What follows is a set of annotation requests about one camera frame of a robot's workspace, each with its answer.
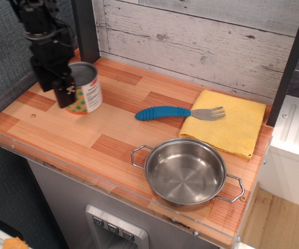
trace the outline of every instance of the tin can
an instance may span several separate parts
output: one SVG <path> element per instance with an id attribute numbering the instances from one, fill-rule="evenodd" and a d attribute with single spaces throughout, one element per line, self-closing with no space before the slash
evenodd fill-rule
<path id="1" fill-rule="evenodd" d="M 66 109 L 76 114 L 86 114 L 96 110 L 102 104 L 102 91 L 97 69 L 88 62 L 74 62 L 69 65 L 77 91 L 75 103 Z"/>

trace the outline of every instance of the fork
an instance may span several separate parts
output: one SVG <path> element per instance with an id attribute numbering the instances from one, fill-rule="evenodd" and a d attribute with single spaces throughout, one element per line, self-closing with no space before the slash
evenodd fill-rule
<path id="1" fill-rule="evenodd" d="M 143 109 L 135 115 L 138 120 L 151 120 L 162 117 L 195 117 L 206 121 L 215 121 L 225 117 L 223 106 L 213 109 L 189 110 L 174 106 L 155 106 Z"/>

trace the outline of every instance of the gray fabric wall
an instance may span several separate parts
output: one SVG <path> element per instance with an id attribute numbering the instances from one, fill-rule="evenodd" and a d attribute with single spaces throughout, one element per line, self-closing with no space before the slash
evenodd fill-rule
<path id="1" fill-rule="evenodd" d="M 70 0 L 59 0 L 58 7 L 58 17 L 75 32 Z M 0 112 L 36 82 L 23 31 L 9 2 L 0 0 Z M 26 164 L 0 148 L 0 220 L 20 231 L 32 248 L 63 248 Z"/>

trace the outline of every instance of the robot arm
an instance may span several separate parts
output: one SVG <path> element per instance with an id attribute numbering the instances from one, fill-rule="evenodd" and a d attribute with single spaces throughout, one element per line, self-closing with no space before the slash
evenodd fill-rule
<path id="1" fill-rule="evenodd" d="M 72 31 L 55 18 L 56 0 L 8 0 L 26 39 L 31 41 L 31 65 L 43 91 L 53 89 L 60 108 L 76 100 L 76 85 L 69 60 L 74 56 Z"/>

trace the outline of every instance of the can lid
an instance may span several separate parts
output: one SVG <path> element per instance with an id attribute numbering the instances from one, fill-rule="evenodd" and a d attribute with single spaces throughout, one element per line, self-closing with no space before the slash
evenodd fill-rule
<path id="1" fill-rule="evenodd" d="M 74 62 L 69 67 L 71 68 L 71 75 L 75 79 L 77 87 L 87 85 L 97 77 L 97 69 L 88 62 Z"/>

